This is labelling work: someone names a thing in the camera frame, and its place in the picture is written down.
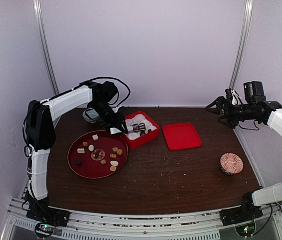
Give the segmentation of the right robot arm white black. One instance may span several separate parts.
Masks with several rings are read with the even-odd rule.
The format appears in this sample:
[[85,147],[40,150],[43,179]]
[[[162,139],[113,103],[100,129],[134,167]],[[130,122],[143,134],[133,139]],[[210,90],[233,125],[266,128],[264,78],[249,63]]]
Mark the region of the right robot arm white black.
[[[206,111],[218,116],[217,121],[222,125],[235,129],[240,123],[253,121],[255,125],[265,125],[273,131],[274,143],[270,138],[259,141],[263,147],[269,147],[276,154],[282,143],[282,104],[267,100],[264,87],[260,81],[250,81],[243,85],[245,103],[234,89],[226,89],[225,96],[220,96],[206,106]],[[237,210],[240,220],[249,220],[257,210],[265,205],[282,204],[282,182],[247,193]]]

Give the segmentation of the red square tin box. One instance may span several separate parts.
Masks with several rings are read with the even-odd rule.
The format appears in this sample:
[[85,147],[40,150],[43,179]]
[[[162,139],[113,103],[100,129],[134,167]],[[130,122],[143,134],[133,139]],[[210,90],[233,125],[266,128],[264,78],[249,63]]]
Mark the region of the red square tin box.
[[159,137],[160,126],[143,111],[126,116],[125,122],[129,133],[121,136],[130,149],[137,149]]

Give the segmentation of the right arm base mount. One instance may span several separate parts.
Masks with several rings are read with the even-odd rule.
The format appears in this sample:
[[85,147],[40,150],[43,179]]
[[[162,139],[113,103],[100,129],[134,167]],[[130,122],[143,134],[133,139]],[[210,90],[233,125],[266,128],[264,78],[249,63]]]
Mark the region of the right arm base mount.
[[234,225],[236,233],[243,238],[252,237],[256,231],[256,219],[263,217],[262,210],[257,207],[253,210],[246,210],[242,206],[223,209],[220,212],[221,221],[224,227]]

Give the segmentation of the white square chocolate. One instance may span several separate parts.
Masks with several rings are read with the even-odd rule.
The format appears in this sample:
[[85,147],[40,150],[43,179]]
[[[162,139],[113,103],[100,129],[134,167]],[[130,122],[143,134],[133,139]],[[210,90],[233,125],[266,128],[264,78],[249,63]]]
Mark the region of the white square chocolate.
[[99,136],[97,134],[95,134],[95,135],[92,136],[92,138],[93,138],[94,141],[97,141],[99,139]]

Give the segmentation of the pale green ceramic bowl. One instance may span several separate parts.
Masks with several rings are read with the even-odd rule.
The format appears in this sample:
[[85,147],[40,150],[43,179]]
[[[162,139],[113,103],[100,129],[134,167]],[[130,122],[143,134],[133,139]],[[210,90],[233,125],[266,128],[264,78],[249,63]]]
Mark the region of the pale green ceramic bowl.
[[100,120],[99,114],[93,108],[86,109],[82,116],[84,120],[90,124],[95,124]]

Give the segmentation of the red tin lid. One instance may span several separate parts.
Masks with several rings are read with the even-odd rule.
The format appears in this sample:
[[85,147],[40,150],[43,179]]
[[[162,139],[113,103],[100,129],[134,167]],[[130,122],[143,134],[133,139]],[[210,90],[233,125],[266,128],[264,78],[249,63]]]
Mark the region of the red tin lid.
[[162,127],[162,132],[170,151],[200,148],[203,142],[192,123],[170,124]]

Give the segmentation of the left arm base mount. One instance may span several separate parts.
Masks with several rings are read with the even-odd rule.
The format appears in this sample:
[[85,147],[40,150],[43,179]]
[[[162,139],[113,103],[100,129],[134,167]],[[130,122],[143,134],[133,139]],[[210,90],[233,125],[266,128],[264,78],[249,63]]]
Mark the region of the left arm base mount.
[[28,210],[26,217],[35,220],[35,235],[40,239],[51,237],[58,227],[67,227],[71,213],[66,210],[48,208],[48,213]]

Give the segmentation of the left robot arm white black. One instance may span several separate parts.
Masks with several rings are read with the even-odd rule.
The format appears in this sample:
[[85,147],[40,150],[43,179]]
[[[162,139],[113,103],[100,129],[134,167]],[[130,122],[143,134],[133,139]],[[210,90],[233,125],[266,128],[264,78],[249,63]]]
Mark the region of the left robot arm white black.
[[122,84],[123,81],[114,77],[102,77],[104,83],[98,83],[99,80],[100,77],[96,77],[84,81],[56,96],[41,101],[33,100],[28,105],[22,124],[24,154],[28,158],[27,201],[30,204],[29,211],[42,222],[53,218],[53,211],[49,207],[47,172],[51,148],[57,139],[54,122],[79,106],[87,105],[96,111],[101,126],[112,135],[128,133],[122,102],[117,100],[117,107],[112,107],[111,102],[120,95],[115,83]]

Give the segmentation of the silver serving tongs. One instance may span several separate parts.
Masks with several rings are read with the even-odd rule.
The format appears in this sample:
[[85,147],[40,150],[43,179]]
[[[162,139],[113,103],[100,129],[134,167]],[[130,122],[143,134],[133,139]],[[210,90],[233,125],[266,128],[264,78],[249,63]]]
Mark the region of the silver serving tongs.
[[139,124],[134,124],[132,126],[127,127],[128,133],[126,135],[129,135],[131,133],[140,133],[140,136],[144,136],[147,133],[147,126],[144,122]]

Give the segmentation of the red patterned small dish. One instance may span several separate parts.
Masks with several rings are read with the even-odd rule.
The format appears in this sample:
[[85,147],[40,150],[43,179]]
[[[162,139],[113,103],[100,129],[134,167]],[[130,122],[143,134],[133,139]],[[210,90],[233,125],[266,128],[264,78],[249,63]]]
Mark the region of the red patterned small dish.
[[220,168],[228,176],[240,174],[244,169],[244,162],[234,153],[225,153],[220,158]]

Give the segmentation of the white oval chocolate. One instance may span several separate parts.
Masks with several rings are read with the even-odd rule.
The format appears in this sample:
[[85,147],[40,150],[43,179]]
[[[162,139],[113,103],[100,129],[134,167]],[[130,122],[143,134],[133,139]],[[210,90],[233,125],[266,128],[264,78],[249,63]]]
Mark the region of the white oval chocolate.
[[110,164],[111,164],[112,166],[114,166],[114,167],[118,167],[118,166],[119,166],[119,162],[118,162],[118,161],[115,161],[115,160],[111,161]]
[[88,147],[88,149],[89,149],[90,152],[93,152],[94,149],[95,149],[95,147],[94,147],[93,145],[90,145],[90,146]]

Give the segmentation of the aluminium front rail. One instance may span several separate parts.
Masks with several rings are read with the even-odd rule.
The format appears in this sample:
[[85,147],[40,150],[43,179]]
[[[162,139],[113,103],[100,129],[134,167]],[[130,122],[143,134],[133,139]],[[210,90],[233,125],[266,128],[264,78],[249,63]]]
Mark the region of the aluminium front rail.
[[282,209],[262,208],[263,216],[225,226],[219,210],[165,215],[115,215],[70,211],[67,226],[50,240],[282,240]]

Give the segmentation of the round red tray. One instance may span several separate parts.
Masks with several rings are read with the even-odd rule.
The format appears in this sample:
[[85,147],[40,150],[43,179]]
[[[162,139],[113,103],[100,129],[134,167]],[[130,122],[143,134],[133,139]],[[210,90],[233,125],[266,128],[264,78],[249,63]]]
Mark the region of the round red tray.
[[[98,135],[99,139],[94,141],[93,135]],[[89,151],[89,146],[94,146],[94,151]],[[113,148],[123,150],[123,155],[113,153]],[[111,135],[99,130],[82,135],[71,145],[67,160],[70,169],[78,176],[99,180],[107,178],[118,172],[127,162],[129,147],[123,137]],[[119,162],[117,167],[111,165],[111,161]]]

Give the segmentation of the white oval chocolate lower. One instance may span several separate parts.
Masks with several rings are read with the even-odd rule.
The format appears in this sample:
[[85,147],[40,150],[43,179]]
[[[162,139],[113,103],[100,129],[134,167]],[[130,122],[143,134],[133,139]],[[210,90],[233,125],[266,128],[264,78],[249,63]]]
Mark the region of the white oval chocolate lower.
[[115,160],[111,161],[110,164],[111,164],[112,166],[114,166],[114,167],[118,167],[118,166],[119,166],[119,162],[118,162],[118,161],[115,161]]

